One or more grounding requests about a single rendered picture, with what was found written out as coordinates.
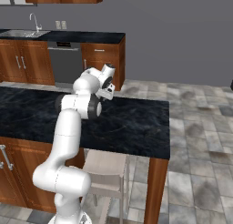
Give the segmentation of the wooden island side panel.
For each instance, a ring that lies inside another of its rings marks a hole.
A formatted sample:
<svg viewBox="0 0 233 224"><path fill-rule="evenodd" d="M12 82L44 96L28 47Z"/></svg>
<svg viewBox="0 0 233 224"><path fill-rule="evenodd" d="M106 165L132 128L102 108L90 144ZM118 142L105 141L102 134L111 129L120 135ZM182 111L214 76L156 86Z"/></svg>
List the wooden island side panel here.
<svg viewBox="0 0 233 224"><path fill-rule="evenodd" d="M151 158L147 174L144 224L157 224L167 176L167 159Z"/></svg>

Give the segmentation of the grey dishwasher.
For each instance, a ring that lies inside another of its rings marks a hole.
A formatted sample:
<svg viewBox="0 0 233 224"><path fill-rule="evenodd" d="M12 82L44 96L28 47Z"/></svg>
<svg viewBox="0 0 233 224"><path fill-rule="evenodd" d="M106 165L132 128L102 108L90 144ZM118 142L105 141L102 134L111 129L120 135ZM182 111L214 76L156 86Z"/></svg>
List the grey dishwasher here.
<svg viewBox="0 0 233 224"><path fill-rule="evenodd" d="M83 72L81 45L76 42L48 42L48 51L58 87L69 87Z"/></svg>

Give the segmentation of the steel sink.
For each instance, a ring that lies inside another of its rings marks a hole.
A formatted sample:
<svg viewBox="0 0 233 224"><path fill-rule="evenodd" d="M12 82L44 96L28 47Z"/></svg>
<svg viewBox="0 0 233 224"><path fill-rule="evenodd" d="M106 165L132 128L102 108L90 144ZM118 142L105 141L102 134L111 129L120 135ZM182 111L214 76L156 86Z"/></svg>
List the steel sink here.
<svg viewBox="0 0 233 224"><path fill-rule="evenodd" d="M32 30L8 30L0 33L0 37L33 37L38 38L47 34L47 31L32 31Z"/></svg>

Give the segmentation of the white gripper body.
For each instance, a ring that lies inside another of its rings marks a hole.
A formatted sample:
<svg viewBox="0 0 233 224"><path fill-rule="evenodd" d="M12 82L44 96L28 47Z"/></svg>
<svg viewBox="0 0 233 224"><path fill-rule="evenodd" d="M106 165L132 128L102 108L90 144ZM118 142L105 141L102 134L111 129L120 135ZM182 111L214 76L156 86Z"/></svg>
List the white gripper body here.
<svg viewBox="0 0 233 224"><path fill-rule="evenodd" d="M108 99L108 100L112 100L113 96L114 96L114 89L99 89L96 94L102 98Z"/></svg>

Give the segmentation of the wooden base cupboards with doors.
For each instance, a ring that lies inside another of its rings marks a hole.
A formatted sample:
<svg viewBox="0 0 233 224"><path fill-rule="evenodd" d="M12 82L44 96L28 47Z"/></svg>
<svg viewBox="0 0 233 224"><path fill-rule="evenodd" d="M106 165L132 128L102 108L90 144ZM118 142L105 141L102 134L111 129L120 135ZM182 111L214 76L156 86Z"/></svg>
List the wooden base cupboards with doors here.
<svg viewBox="0 0 233 224"><path fill-rule="evenodd" d="M0 39L0 82L53 86L47 42Z"/></svg>

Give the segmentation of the wooden base cupboard with drawer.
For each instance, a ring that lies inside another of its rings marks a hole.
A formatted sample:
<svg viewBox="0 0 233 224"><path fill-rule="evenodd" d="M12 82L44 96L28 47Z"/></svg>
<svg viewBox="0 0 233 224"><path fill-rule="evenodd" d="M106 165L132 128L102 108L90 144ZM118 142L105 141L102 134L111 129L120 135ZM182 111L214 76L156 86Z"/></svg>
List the wooden base cupboard with drawer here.
<svg viewBox="0 0 233 224"><path fill-rule="evenodd" d="M104 64L111 64L116 71L112 83L120 91L125 81L126 38L117 44L82 43L83 69L94 67L101 70Z"/></svg>

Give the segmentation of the silver tap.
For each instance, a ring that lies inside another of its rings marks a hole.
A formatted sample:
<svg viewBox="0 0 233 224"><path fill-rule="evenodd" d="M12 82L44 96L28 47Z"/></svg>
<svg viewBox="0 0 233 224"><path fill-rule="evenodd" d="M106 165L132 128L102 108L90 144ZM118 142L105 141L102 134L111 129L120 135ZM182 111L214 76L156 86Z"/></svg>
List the silver tap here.
<svg viewBox="0 0 233 224"><path fill-rule="evenodd" d="M31 14L29 15L29 20L31 21L33 18L35 19L35 28L36 28L36 32L39 33L39 31L42 30L42 25L39 25L39 24L37 23L37 19L36 19L35 14L34 14L34 13L31 13Z"/></svg>

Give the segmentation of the wooden island cupboard door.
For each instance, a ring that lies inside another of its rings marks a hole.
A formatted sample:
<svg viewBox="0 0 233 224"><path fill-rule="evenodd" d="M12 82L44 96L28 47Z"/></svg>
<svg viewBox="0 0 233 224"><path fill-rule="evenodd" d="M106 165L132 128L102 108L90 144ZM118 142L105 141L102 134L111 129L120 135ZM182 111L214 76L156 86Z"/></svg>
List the wooden island cupboard door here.
<svg viewBox="0 0 233 224"><path fill-rule="evenodd" d="M37 188L32 176L35 168L49 156L51 143L0 137L0 145L5 146L5 153L13 169L10 170L0 150L0 202L50 213L56 212L55 194Z"/></svg>

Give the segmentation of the pale wooden stool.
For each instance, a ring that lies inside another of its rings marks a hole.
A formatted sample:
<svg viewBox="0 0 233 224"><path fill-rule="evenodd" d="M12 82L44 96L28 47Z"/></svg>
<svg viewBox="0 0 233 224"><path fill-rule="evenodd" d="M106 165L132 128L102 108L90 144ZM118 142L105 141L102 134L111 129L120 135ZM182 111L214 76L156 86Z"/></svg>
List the pale wooden stool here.
<svg viewBox="0 0 233 224"><path fill-rule="evenodd" d="M89 193L97 206L97 196L105 197L99 224L106 224L111 198L119 199L119 224L128 212L129 158L127 154L90 149L83 170L91 176Z"/></svg>

